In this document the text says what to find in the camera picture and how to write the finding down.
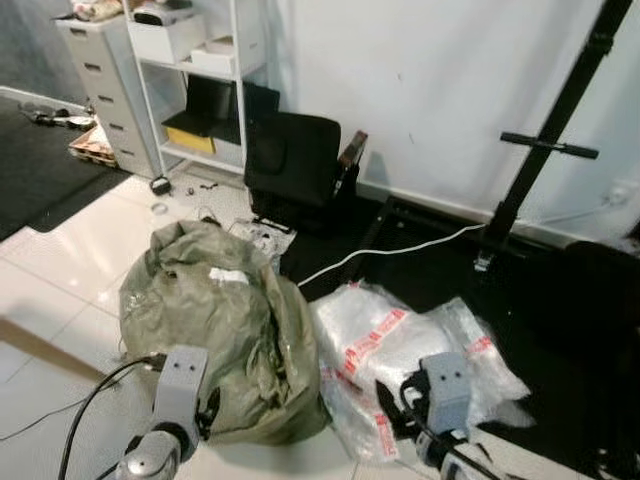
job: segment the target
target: yellow box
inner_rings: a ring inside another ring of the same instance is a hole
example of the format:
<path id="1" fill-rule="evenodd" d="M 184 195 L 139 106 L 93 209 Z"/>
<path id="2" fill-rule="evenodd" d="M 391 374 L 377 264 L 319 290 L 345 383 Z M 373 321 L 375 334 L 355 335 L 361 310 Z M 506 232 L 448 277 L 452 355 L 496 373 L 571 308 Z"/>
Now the yellow box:
<path id="1" fill-rule="evenodd" d="M 176 145 L 193 148 L 201 152 L 216 153 L 216 147 L 210 137 L 200 137 L 173 127 L 166 127 L 166 129 L 169 140 Z"/>

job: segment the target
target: black pole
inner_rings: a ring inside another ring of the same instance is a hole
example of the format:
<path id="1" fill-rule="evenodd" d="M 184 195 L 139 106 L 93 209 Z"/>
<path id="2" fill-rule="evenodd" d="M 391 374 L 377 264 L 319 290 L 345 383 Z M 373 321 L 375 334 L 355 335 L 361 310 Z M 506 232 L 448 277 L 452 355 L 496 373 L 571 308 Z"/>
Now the black pole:
<path id="1" fill-rule="evenodd" d="M 502 247 L 509 237 L 511 227 L 516 220 L 518 210 L 544 167 L 551 149 L 543 145 L 555 145 L 571 119 L 578 103 L 587 90 L 600 62 L 609 53 L 615 36 L 624 16 L 633 0 L 606 0 L 595 21 L 587 41 L 576 60 L 571 73 L 556 99 L 551 112 L 537 137 L 538 145 L 534 145 L 522 164 L 518 176 L 511 185 L 506 198 L 500 202 L 496 213 L 487 227 L 484 240 L 495 247 Z M 478 259 L 482 264 L 483 253 Z M 479 270 L 486 269 L 480 265 Z"/>

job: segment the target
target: white shelving unit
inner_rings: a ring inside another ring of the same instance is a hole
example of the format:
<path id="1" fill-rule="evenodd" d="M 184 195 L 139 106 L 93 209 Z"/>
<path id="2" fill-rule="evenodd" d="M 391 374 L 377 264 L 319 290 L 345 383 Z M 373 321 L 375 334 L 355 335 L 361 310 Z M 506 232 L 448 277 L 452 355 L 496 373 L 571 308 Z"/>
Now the white shelving unit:
<path id="1" fill-rule="evenodd" d="M 233 73 L 209 71 L 194 65 L 190 57 L 168 63 L 142 58 L 135 54 L 162 173 L 167 175 L 173 165 L 186 159 L 232 174 L 243 175 L 247 159 L 247 121 L 243 82 L 247 76 L 261 72 L 264 73 L 264 78 L 267 78 L 267 31 L 262 21 L 263 2 L 261 0 L 193 0 L 193 4 L 197 13 L 204 19 L 207 40 L 228 35 L 233 38 L 234 54 L 231 69 Z M 125 0 L 123 5 L 127 21 L 133 22 L 128 0 Z M 129 27 L 135 52 L 136 39 L 131 35 L 130 24 Z M 247 55 L 246 49 L 255 48 L 261 49 L 261 54 L 256 55 L 256 52 L 252 51 L 251 55 Z M 252 58 L 254 61 L 248 63 L 246 60 L 243 61 L 245 58 Z M 162 122 L 185 109 L 186 82 L 189 74 L 235 82 L 240 131 L 239 146 L 214 138 L 216 154 L 208 154 L 169 141 Z"/>

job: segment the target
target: black metal stand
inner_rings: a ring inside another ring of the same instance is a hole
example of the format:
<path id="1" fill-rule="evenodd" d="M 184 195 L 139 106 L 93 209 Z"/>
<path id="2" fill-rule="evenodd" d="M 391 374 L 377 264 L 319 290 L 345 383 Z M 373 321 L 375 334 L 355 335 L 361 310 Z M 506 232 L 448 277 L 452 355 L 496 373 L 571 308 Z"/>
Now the black metal stand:
<path id="1" fill-rule="evenodd" d="M 518 210 L 552 151 L 561 151 L 570 155 L 595 159 L 596 150 L 558 143 L 558 139 L 571 119 L 600 62 L 613 46 L 615 36 L 632 0 L 606 0 L 600 14 L 589 33 L 585 46 L 580 53 L 571 73 L 567 77 L 562 91 L 549 113 L 537 137 L 527 137 L 514 133 L 503 133 L 501 140 L 528 145 L 529 155 L 524 161 L 518 176 L 511 185 L 506 198 L 500 202 L 496 213 L 484 234 L 484 240 L 495 249 L 506 243 L 509 232 L 518 215 Z M 476 261 L 476 270 L 484 271 L 489 266 L 493 253 L 483 250 Z"/>

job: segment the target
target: white tile floor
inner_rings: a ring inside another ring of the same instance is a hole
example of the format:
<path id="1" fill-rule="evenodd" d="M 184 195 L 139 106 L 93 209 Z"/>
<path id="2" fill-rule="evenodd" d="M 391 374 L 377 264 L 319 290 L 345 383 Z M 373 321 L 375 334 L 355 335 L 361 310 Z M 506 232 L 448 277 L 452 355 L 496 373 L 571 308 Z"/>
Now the white tile floor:
<path id="1" fill-rule="evenodd" d="M 0 243 L 0 315 L 108 371 L 118 360 L 117 291 L 132 263 L 146 250 L 151 232 L 167 223 L 195 219 L 209 206 L 224 227 L 250 218 L 246 193 L 184 173 L 162 201 L 168 212 L 150 211 L 158 198 L 147 180 L 132 177 L 54 231 L 28 228 Z M 193 187 L 195 194 L 187 195 Z M 0 437 L 82 398 L 91 385 L 0 342 Z M 119 458 L 144 424 L 150 401 L 130 376 L 122 387 L 101 394 L 79 429 L 68 478 L 91 479 Z M 28 432 L 0 441 L 0 477 L 56 478 L 62 443 L 73 410 L 54 415 Z M 578 480 L 575 472 L 496 437 L 477 433 L 495 461 L 530 480 Z M 385 468 L 357 466 L 327 429 L 297 445 L 270 448 L 202 446 L 178 478 L 373 480 L 437 479 L 420 465 L 410 445 L 403 459 Z"/>

